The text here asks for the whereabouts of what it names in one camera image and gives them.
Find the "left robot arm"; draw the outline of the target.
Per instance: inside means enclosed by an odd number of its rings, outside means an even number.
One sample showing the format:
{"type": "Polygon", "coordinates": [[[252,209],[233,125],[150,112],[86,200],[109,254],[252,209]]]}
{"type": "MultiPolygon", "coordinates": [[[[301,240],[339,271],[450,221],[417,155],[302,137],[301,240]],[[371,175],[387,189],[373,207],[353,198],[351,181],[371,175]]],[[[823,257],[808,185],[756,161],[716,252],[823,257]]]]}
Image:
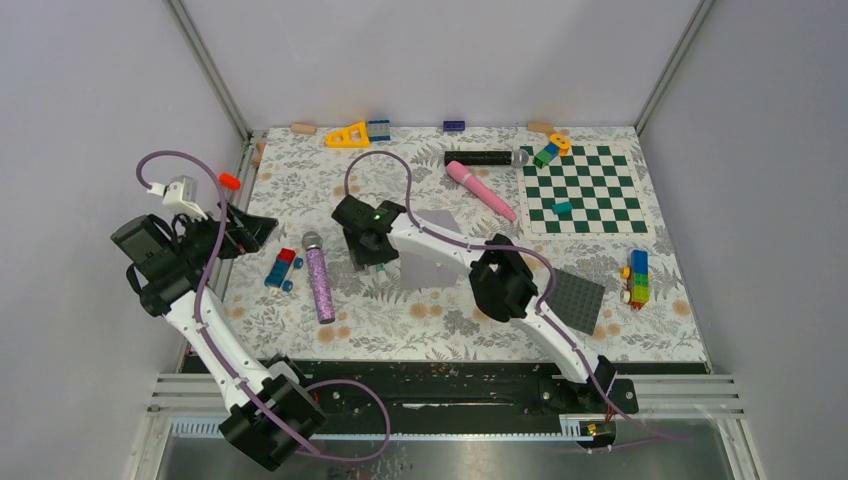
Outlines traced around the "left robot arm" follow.
{"type": "Polygon", "coordinates": [[[143,309],[175,328],[213,376],[229,414],[219,426],[224,438],[269,471],[295,453],[316,453],[310,438],[326,416],[289,357],[260,361],[234,334],[205,269],[258,252],[277,225],[230,205],[226,222],[191,220],[182,234],[148,214],[111,236],[131,261],[127,278],[143,309]]]}

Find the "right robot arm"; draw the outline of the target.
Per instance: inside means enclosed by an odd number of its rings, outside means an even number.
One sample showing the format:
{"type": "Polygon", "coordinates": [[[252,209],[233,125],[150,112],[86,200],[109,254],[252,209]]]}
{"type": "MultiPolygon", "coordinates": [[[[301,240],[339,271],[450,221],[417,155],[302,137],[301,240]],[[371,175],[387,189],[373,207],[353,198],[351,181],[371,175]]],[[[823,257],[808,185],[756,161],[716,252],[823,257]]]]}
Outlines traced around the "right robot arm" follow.
{"type": "Polygon", "coordinates": [[[391,201],[372,207],[347,195],[331,218],[363,266],[413,253],[466,274],[477,308],[493,320],[513,323],[541,347],[574,384],[579,407],[597,412],[612,400],[616,367],[588,348],[543,299],[523,258],[528,249],[500,234],[490,240],[463,237],[391,201]]]}

